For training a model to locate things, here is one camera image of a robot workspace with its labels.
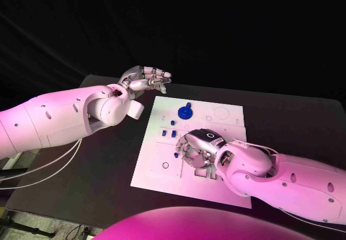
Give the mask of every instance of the dark gray table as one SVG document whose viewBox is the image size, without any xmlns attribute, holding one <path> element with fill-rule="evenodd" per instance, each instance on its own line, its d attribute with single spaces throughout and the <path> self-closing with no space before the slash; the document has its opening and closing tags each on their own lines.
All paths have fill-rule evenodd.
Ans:
<svg viewBox="0 0 346 240">
<path fill-rule="evenodd" d="M 116 82 L 116 78 L 89 75 L 80 87 Z M 145 91 L 136 99 L 144 105 L 139 120 L 126 116 L 116 126 L 87 136 L 67 167 L 40 184 L 15 190 L 7 209 L 106 228 L 151 209 L 197 206 L 253 216 L 317 239 L 344 239 L 343 233 L 302 223 L 256 198 L 252 209 L 245 209 L 129 186 L 155 96 L 161 96 L 158 91 Z M 173 83 L 164 96 L 243 106 L 247 142 L 346 169 L 346 114 L 335 100 Z M 70 146 L 41 149 L 30 169 L 50 162 Z M 67 160 L 64 157 L 24 176 L 20 185 L 47 177 Z"/>
</svg>

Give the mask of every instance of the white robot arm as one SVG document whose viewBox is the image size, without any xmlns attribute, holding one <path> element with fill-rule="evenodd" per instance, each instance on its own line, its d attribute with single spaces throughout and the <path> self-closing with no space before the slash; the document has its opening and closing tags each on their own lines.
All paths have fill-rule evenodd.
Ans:
<svg viewBox="0 0 346 240">
<path fill-rule="evenodd" d="M 190 131 L 175 144 L 197 168 L 214 165 L 229 190 L 317 222 L 346 225 L 346 171 L 307 158 L 233 139 L 209 129 Z M 190 158 L 191 151 L 198 155 Z"/>
<path fill-rule="evenodd" d="M 0 159 L 76 141 L 115 126 L 125 115 L 138 119 L 144 106 L 134 99 L 148 89 L 165 93 L 170 77 L 160 69 L 135 66 L 116 84 L 43 94 L 1 111 Z"/>
</svg>

